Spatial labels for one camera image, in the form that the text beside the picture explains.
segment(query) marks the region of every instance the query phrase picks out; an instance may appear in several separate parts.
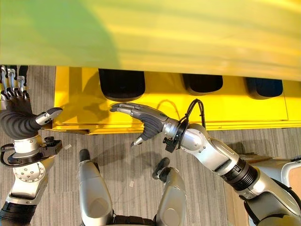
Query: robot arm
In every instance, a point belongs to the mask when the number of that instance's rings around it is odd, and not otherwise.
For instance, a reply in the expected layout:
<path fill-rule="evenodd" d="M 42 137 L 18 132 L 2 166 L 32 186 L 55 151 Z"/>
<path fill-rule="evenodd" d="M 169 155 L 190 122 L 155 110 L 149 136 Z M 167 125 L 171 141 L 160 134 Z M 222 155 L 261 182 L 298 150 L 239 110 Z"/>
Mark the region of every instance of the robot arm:
<path fill-rule="evenodd" d="M 0 160 L 13 168 L 15 183 L 0 210 L 0 225 L 29 225 L 37 204 L 48 183 L 48 172 L 62 142 L 47 137 L 42 142 L 38 130 L 54 119 L 61 108 L 52 108 L 39 115 L 32 114 L 26 91 L 27 66 L 2 66 L 0 74 L 0 125 L 14 140 L 1 147 Z M 4 153 L 15 151 L 4 161 Z"/>
<path fill-rule="evenodd" d="M 127 113 L 140 120 L 142 114 L 147 115 L 148 121 L 154 118 L 157 122 L 145 123 L 143 133 L 150 129 L 157 133 L 162 131 L 166 136 L 166 150 L 173 152 L 175 146 L 180 144 L 181 150 L 194 155 L 205 167 L 224 179 L 245 201 L 246 211 L 256 225 L 300 225 L 301 202 L 298 196 L 285 185 L 240 159 L 223 142 L 210 137 L 203 126 L 189 124 L 188 120 L 180 122 L 170 119 L 164 113 L 145 105 L 121 103 L 114 105 L 111 111 Z M 144 140 L 136 140 L 133 145 Z"/>

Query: yellow surface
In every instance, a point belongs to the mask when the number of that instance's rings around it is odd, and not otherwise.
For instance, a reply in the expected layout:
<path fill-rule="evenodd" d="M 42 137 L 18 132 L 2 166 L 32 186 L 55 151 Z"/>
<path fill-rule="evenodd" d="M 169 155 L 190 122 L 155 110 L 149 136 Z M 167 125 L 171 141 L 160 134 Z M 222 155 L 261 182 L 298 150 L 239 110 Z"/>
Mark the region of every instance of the yellow surface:
<path fill-rule="evenodd" d="M 301 83 L 284 81 L 284 93 L 257 100 L 248 96 L 243 77 L 224 76 L 223 87 L 212 94 L 191 96 L 179 73 L 145 72 L 146 91 L 135 103 L 157 108 L 169 117 L 180 119 L 190 102 L 203 101 L 208 129 L 255 129 L 301 126 Z M 111 113 L 115 103 L 104 97 L 97 68 L 57 67 L 55 106 L 63 113 L 54 129 L 89 129 L 92 134 L 139 132 L 140 121 L 122 113 Z M 200 122 L 196 109 L 191 122 Z"/>
<path fill-rule="evenodd" d="M 301 81 L 300 27 L 300 0 L 1 0 L 0 62 Z"/>

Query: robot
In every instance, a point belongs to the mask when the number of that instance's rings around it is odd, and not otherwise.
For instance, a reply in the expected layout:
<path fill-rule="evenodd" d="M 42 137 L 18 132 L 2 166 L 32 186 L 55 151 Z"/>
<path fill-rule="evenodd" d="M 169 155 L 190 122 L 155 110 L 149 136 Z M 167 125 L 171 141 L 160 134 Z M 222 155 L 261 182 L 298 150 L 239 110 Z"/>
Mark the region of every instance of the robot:
<path fill-rule="evenodd" d="M 52 108 L 39 115 L 32 114 L 26 82 L 16 69 L 1 67 L 0 124 L 13 144 L 1 148 L 1 163 L 13 168 L 15 183 L 0 211 L 0 225 L 29 225 L 48 181 L 48 172 L 54 157 L 62 148 L 60 140 L 47 137 L 42 142 L 39 129 L 62 111 Z M 202 125 L 189 123 L 189 115 L 198 104 Z M 301 225 L 301 202 L 298 196 L 278 181 L 269 178 L 258 168 L 240 159 L 239 155 L 223 142 L 210 137 L 206 131 L 204 107 L 194 100 L 181 120 L 146 105 L 118 103 L 111 112 L 128 114 L 144 123 L 143 133 L 132 143 L 144 141 L 163 132 L 166 150 L 175 148 L 194 155 L 200 163 L 220 176 L 244 200 L 245 209 L 259 226 Z M 14 151 L 4 161 L 4 153 Z M 79 193 L 80 211 L 85 226 L 147 225 L 183 226 L 186 192 L 177 169 L 169 167 L 164 158 L 156 167 L 153 178 L 165 183 L 164 193 L 154 219 L 119 216 L 113 211 L 108 188 L 101 177 L 97 163 L 90 160 L 88 150 L 80 151 Z"/>

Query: robot forearm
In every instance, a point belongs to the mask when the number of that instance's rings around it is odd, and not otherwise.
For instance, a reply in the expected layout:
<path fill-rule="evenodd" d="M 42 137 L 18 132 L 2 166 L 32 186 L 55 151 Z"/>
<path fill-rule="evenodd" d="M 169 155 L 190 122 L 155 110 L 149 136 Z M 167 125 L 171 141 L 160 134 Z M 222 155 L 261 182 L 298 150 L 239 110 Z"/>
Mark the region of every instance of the robot forearm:
<path fill-rule="evenodd" d="M 167 137 L 175 136 L 176 130 L 172 128 L 172 124 L 163 128 Z M 265 222 L 272 220 L 267 220 L 271 217 L 281 218 L 290 225 L 301 223 L 300 200 L 291 190 L 287 191 L 258 168 L 240 159 L 223 142 L 211 138 L 204 127 L 190 124 L 183 134 L 181 149 L 194 155 L 205 167 L 230 184 L 245 200 L 245 208 L 257 224 L 264 220 L 260 225 L 265 225 Z"/>
<path fill-rule="evenodd" d="M 54 158 L 45 158 L 41 161 L 29 163 L 41 157 L 40 136 L 25 140 L 16 140 L 14 150 L 9 161 L 21 162 L 13 167 L 15 182 L 9 192 L 6 202 L 0 211 L 2 225 L 29 225 L 36 206 L 41 200 L 48 183 L 48 172 L 54 163 Z"/>

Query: yellow drawer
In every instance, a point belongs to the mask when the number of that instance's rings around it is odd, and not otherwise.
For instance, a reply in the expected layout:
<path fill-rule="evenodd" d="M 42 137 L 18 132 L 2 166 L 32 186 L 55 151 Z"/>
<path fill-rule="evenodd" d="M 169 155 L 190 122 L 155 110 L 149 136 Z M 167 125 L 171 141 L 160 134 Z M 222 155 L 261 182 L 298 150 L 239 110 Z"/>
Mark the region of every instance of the yellow drawer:
<path fill-rule="evenodd" d="M 146 91 L 135 103 L 149 105 L 180 119 L 190 102 L 199 98 L 205 106 L 208 129 L 254 129 L 296 127 L 301 125 L 301 83 L 283 81 L 281 96 L 266 100 L 251 98 L 243 77 L 223 77 L 223 87 L 212 94 L 192 96 L 184 88 L 179 73 L 145 72 Z M 138 120 L 111 113 L 115 103 L 101 92 L 97 68 L 57 67 L 55 106 L 63 113 L 53 129 L 89 129 L 92 133 L 138 132 Z M 190 121 L 200 122 L 195 110 Z"/>

